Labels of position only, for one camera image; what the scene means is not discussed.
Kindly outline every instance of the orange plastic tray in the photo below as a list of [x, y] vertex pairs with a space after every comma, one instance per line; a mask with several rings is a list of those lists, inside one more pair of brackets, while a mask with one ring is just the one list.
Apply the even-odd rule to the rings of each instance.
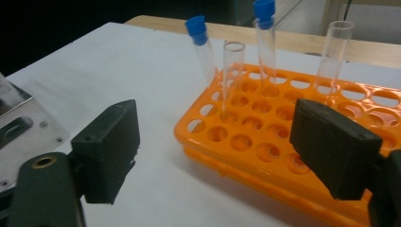
[[[370, 192], [361, 201], [334, 200], [289, 142], [295, 101], [311, 97], [315, 77], [278, 70], [280, 83], [268, 94], [255, 74], [258, 66], [245, 65], [225, 117], [216, 81], [200, 95], [174, 129], [185, 154], [330, 224], [369, 225]], [[387, 156], [400, 148], [400, 97], [396, 89], [339, 80], [331, 106], [381, 136]]]

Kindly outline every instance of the dark background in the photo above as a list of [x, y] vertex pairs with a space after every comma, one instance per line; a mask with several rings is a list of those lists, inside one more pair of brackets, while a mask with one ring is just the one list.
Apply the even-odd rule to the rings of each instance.
[[8, 76], [108, 23], [138, 15], [233, 25], [230, 0], [4, 0], [0, 2], [0, 72]]

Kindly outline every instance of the white tabletop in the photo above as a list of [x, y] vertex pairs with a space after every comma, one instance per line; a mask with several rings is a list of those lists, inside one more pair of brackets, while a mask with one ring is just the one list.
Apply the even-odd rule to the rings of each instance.
[[[212, 41], [218, 65], [223, 42]], [[319, 65], [317, 57], [284, 51], [277, 60], [278, 68], [309, 74]], [[257, 64], [255, 46], [247, 46], [246, 62]], [[341, 77], [401, 88], [396, 69], [346, 63]], [[35, 96], [72, 137], [110, 105], [136, 100], [137, 163], [113, 206], [82, 200], [89, 227], [325, 226], [184, 156], [173, 128], [206, 86], [185, 35], [107, 24], [8, 79]], [[69, 141], [58, 148], [70, 150]]]

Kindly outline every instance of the blue cap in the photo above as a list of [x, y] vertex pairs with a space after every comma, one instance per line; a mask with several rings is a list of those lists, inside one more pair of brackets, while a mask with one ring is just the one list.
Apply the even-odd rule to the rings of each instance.
[[204, 16], [196, 16], [185, 22], [188, 34], [194, 40], [195, 45], [204, 45], [207, 42], [206, 23]]
[[254, 16], [257, 19], [259, 27], [263, 30], [273, 26], [272, 16], [275, 13], [274, 0], [256, 0], [253, 2]]

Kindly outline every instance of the black cable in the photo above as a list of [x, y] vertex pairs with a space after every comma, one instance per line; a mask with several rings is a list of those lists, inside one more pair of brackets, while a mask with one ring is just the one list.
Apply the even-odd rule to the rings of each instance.
[[344, 12], [344, 19], [343, 19], [343, 21], [346, 21], [346, 20], [347, 20], [348, 10], [349, 10], [350, 7], [351, 7], [351, 3], [352, 3], [352, 0], [348, 0], [347, 8], [345, 8], [345, 12]]

